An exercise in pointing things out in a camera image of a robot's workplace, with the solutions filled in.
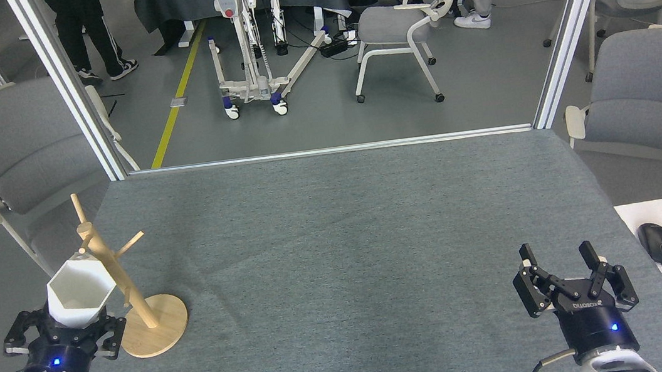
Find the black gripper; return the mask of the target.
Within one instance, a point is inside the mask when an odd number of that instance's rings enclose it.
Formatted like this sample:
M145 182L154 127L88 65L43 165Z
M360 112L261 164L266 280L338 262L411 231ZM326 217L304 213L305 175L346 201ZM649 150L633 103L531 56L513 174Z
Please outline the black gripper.
M579 299L579 292L568 285L565 279L549 274L539 267L529 243L520 247L521 266L513 285L520 300L531 317L538 318L548 309L557 294L566 295L554 301L564 339L574 349L575 363L583 364L596 351L620 349L639 350L638 341L617 303L630 309L639 303L634 286L622 265L611 265L594 251L590 241L581 242L579 253L592 270L589 278L589 296ZM607 291L602 292L605 282L611 284L615 299Z
M118 358L126 323L124 317L101 312L86 329L69 330L55 341L47 307L20 311L5 336L4 355L28 355L22 372L89 372L94 357ZM39 336L29 343L25 333L31 326Z

